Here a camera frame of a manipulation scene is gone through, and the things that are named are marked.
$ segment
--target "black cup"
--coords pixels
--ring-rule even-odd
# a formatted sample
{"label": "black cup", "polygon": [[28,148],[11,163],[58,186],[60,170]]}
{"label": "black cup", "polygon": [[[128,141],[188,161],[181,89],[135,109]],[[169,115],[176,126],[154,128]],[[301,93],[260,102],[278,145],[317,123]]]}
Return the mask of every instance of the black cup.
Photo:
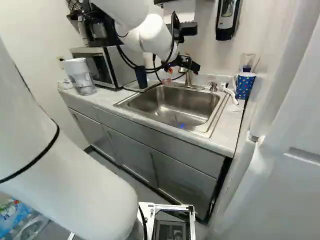
{"label": "black cup", "polygon": [[136,66],[134,68],[136,80],[138,81],[140,89],[146,89],[148,87],[146,67]]}

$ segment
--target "microwave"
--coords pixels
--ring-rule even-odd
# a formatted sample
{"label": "microwave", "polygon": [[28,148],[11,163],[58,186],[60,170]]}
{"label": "microwave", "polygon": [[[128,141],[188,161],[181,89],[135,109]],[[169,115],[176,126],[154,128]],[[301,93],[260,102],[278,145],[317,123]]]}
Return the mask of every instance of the microwave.
{"label": "microwave", "polygon": [[[142,52],[134,51],[126,45],[121,49],[137,65],[144,65]],[[76,47],[70,52],[74,59],[86,58],[86,63],[96,85],[118,89],[137,80],[136,72],[121,58],[116,46]]]}

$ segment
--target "white refrigerator door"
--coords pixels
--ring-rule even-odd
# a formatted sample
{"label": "white refrigerator door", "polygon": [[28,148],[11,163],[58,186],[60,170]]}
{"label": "white refrigerator door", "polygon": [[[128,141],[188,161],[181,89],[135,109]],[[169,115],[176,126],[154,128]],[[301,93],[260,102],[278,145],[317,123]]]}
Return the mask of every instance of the white refrigerator door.
{"label": "white refrigerator door", "polygon": [[224,215],[220,240],[320,239],[320,18]]}
{"label": "white refrigerator door", "polygon": [[276,14],[266,35],[264,52],[256,68],[248,107],[255,108],[250,124],[254,137],[266,135],[283,103],[305,54],[320,13],[320,1],[277,1],[275,11],[285,15],[282,21]]}

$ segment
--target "floor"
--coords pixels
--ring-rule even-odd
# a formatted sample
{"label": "floor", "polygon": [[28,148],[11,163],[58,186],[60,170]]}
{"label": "floor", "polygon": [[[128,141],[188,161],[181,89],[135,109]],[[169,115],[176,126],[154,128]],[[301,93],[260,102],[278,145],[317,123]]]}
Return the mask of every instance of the floor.
{"label": "floor", "polygon": [[[171,204],[161,196],[156,194],[154,191],[143,185],[141,182],[134,179],[131,175],[125,171],[117,168],[112,163],[110,163],[106,158],[101,156],[95,151],[89,153],[91,157],[100,162],[106,168],[117,174],[119,177],[124,179],[129,183],[136,191],[138,195],[138,200],[140,202],[149,202],[155,204]],[[171,220],[171,216],[161,216],[162,220]],[[207,226],[200,224],[199,222],[195,223],[195,234],[196,240],[204,240],[207,233]],[[50,222],[49,225],[38,235],[36,240],[67,240],[70,232],[66,229],[60,227],[54,222]]]}

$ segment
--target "electrical outlet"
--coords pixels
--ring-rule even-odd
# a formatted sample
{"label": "electrical outlet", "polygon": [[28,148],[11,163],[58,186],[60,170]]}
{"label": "electrical outlet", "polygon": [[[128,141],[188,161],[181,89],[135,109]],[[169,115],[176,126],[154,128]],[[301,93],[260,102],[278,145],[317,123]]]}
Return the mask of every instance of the electrical outlet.
{"label": "electrical outlet", "polygon": [[57,57],[55,57],[55,59],[56,59],[56,61],[58,63],[59,68],[61,70],[63,70],[64,69],[64,65],[62,64],[62,61],[65,60],[65,57],[64,56],[57,56]]}

